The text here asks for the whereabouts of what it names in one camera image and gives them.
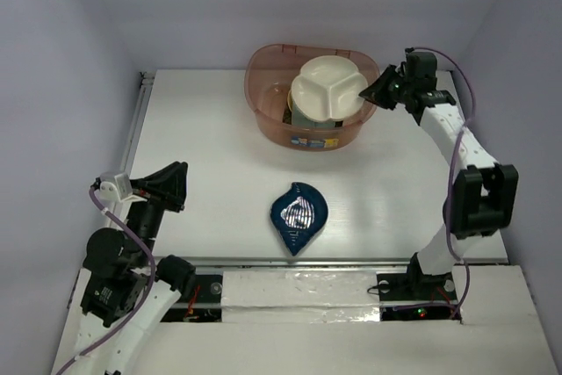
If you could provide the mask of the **white three-section divided plate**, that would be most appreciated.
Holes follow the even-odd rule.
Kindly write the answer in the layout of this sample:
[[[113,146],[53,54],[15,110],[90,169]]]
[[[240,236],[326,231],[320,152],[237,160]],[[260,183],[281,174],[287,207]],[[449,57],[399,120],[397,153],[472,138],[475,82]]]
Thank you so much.
[[[367,79],[350,59],[325,55],[305,63],[291,85],[292,110],[316,123],[342,121],[363,106]]]

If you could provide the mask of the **light teal rectangular plate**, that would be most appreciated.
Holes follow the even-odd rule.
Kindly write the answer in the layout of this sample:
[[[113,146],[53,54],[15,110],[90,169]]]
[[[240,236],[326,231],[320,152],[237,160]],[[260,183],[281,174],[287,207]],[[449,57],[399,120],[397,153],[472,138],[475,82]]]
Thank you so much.
[[[327,120],[322,122],[311,120],[305,116],[296,105],[292,106],[290,121],[293,126],[307,129],[333,129],[343,125],[342,120]]]

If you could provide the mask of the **yellow round plate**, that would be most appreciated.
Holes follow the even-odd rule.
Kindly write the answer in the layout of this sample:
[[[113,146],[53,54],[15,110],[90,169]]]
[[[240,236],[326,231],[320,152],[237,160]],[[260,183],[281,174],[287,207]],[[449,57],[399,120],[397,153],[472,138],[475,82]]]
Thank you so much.
[[[289,90],[288,93],[287,93],[286,103],[287,103],[287,109],[290,111],[290,113],[292,113],[292,91],[291,90]]]

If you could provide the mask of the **dark blue leaf-shaped plate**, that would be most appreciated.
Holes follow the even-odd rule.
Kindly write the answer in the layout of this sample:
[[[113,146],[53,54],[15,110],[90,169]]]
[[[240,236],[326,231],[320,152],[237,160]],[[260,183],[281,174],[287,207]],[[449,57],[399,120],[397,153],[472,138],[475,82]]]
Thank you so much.
[[[297,256],[325,227],[328,203],[312,185],[293,182],[270,207],[270,222],[291,256]]]

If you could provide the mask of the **black floral square plate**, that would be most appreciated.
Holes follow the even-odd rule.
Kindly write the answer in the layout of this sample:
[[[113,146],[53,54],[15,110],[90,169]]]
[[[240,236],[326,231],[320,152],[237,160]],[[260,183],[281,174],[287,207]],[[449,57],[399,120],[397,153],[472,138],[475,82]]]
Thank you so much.
[[[289,111],[289,110],[287,109],[287,107],[286,107],[285,110],[284,110],[284,113],[283,113],[282,121],[283,121],[285,124],[288,124],[288,125],[291,125],[291,126],[292,126],[291,121],[290,121],[290,118],[291,118],[291,113],[290,113],[290,111]]]

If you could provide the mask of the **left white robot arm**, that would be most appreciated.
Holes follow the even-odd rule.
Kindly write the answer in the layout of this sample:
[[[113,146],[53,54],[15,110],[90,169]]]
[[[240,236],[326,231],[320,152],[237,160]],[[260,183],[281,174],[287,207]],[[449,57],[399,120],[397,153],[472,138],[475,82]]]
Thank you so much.
[[[186,162],[132,179],[104,173],[89,189],[111,222],[86,245],[90,274],[80,302],[75,355],[67,374],[129,374],[162,317],[197,289],[196,268],[178,256],[153,254],[165,213],[180,213],[187,198]]]

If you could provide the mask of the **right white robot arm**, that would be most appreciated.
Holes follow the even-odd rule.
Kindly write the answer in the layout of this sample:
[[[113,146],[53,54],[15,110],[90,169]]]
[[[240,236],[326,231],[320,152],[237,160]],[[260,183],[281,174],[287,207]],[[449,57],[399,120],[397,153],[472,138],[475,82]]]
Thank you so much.
[[[410,47],[405,60],[390,65],[360,96],[385,110],[403,105],[417,126],[436,144],[449,166],[443,225],[429,244],[414,253],[402,273],[377,277],[371,292],[386,303],[429,303],[453,285],[452,270],[466,252],[507,227],[519,181],[512,164],[502,164],[480,145],[456,99],[437,87],[439,52]]]

